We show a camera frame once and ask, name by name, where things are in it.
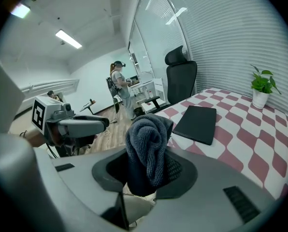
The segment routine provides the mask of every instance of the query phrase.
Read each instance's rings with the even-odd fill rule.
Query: chair headrest
[[[181,63],[185,63],[186,61],[187,60],[182,53],[182,45],[170,51],[165,56],[165,63],[167,65],[181,64]]]

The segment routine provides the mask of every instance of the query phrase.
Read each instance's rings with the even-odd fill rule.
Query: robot
[[[0,134],[0,185],[31,224],[40,231],[128,230],[125,148],[70,157],[74,147],[93,143],[108,119],[36,97],[31,120],[49,145],[68,155],[51,159],[20,137]],[[166,157],[179,174],[157,190],[156,205],[136,231],[255,231],[278,205],[218,160],[171,147]]]

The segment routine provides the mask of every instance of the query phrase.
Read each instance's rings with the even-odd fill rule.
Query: towel
[[[173,121],[146,114],[137,117],[127,131],[127,182],[134,195],[150,195],[164,184],[165,150],[172,129]]]

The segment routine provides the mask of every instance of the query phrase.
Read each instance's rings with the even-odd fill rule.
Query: potted plant
[[[272,87],[275,88],[278,92],[278,88],[276,87],[276,83],[273,79],[273,73],[268,71],[268,70],[264,70],[260,73],[259,69],[254,66],[251,65],[252,67],[255,68],[255,70],[257,71],[257,73],[254,73],[254,77],[255,79],[251,82],[251,88],[253,89],[253,98],[252,98],[252,104],[258,108],[258,109],[262,109],[266,103],[266,101],[269,98],[269,95],[272,92]],[[263,77],[261,75],[269,75],[270,78],[266,78]]]

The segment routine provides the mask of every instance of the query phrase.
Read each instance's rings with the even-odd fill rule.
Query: black vent
[[[226,196],[242,218],[244,223],[249,222],[260,214],[259,210],[250,202],[238,187],[224,188]]]

